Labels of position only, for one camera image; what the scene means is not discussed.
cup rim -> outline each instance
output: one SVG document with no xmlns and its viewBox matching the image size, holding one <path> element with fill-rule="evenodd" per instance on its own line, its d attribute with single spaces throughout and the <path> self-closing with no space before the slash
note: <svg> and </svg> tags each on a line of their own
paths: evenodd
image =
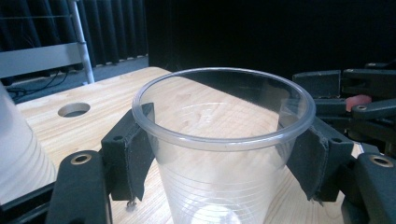
<svg viewBox="0 0 396 224">
<path fill-rule="evenodd" d="M 202 73 L 208 71 L 247 73 L 255 76 L 269 77 L 271 79 L 285 83 L 288 86 L 292 87 L 295 91 L 297 91 L 301 99 L 306 101 L 306 110 L 297 121 L 295 121 L 286 128 L 268 134 L 243 138 L 206 138 L 178 133 L 165 129 L 164 127 L 154 123 L 144 115 L 142 106 L 140 104 L 140 99 L 145 91 L 149 89 L 149 87 L 169 77 L 183 77 L 191 73 Z M 151 80 L 150 82 L 145 84 L 135 95 L 132 103 L 132 113 L 134 115 L 135 122 L 143 130 L 170 144 L 206 151 L 245 151 L 282 144 L 296 138 L 298 135 L 306 131 L 311 126 L 315 118 L 316 106 L 311 95 L 306 90 L 304 90 L 298 84 L 283 77 L 278 77 L 270 73 L 243 68 L 204 67 L 170 73 Z"/>
</svg>

wooden table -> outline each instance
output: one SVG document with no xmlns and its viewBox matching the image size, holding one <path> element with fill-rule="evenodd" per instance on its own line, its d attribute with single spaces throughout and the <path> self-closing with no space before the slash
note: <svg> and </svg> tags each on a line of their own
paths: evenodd
<svg viewBox="0 0 396 224">
<path fill-rule="evenodd" d="M 102 138 L 131 109 L 136 92 L 147 82 L 168 74 L 150 67 L 91 85 L 63 91 L 18 105 L 41 145 L 58 167 L 69 154 L 85 149 L 99 150 Z M 86 103 L 84 115 L 63 118 L 58 111 L 65 105 Z M 143 202 L 127 208 L 126 202 L 111 202 L 114 223 L 172 223 L 158 166 L 148 172 Z M 343 223 L 340 194 L 336 203 L 321 206 L 309 202 L 288 170 L 271 203 L 266 223 Z"/>
</svg>

black cable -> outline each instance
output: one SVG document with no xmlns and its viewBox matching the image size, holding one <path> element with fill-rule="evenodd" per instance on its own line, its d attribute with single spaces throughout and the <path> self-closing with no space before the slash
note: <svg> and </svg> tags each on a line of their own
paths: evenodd
<svg viewBox="0 0 396 224">
<path fill-rule="evenodd" d="M 12 96 L 12 100 L 14 100 L 14 101 L 20 100 L 23 96 L 31 95 L 31 94 L 34 94 L 34 93 L 36 93 L 36 92 L 38 92 L 38 91 L 43 91 L 43 90 L 45 90 L 45 89 L 47 89 L 47 88 L 56 87 L 56 86 L 59 86 L 59 85 L 61 85 L 62 83 L 64 83 L 64 81 L 66 80 L 67 76 L 69 75 L 68 72 L 64 75 L 64 79 L 63 79 L 62 81 L 60 81 L 60 82 L 57 83 L 57 84 L 54 84 L 54 85 L 50 86 L 50 84 L 56 79 L 56 77 L 59 75 L 59 73 L 60 73 L 60 71 L 58 71 L 58 72 L 55 74 L 55 76 L 52 78 L 52 80 L 51 80 L 49 83 L 47 83 L 47 84 L 46 84 L 44 87 L 42 87 L 42 88 L 33 89 L 33 90 L 26 90 L 26 89 L 24 89 L 24 88 L 18 88 L 18 87 L 16 87 L 16 88 L 9 88 L 9 89 L 7 89 L 7 91 L 8 91 L 10 94 L 15 94 L 14 96 Z"/>
</svg>

metal pole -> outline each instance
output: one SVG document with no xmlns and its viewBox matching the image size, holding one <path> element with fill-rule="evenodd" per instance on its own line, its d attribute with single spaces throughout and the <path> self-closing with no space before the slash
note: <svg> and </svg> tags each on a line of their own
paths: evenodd
<svg viewBox="0 0 396 224">
<path fill-rule="evenodd" d="M 77 1 L 78 0 L 69 0 L 68 3 L 70 10 L 72 11 L 72 21 L 76 31 L 79 54 L 81 56 L 82 64 L 84 66 L 85 75 L 87 76 L 88 83 L 93 83 L 95 82 L 95 80 L 93 78 L 93 72 L 91 68 L 90 55 L 88 53 L 87 42 L 85 42 L 84 34 L 82 33 L 81 22 L 79 20 Z"/>
</svg>

plastic cup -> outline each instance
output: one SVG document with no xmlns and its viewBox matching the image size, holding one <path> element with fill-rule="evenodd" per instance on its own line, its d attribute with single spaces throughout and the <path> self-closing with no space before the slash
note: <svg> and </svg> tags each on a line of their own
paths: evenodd
<svg viewBox="0 0 396 224">
<path fill-rule="evenodd" d="M 154 111 L 145 116 L 149 103 Z M 145 85 L 133 113 L 148 133 L 175 223 L 263 223 L 315 104 L 282 77 L 200 68 Z"/>
</svg>

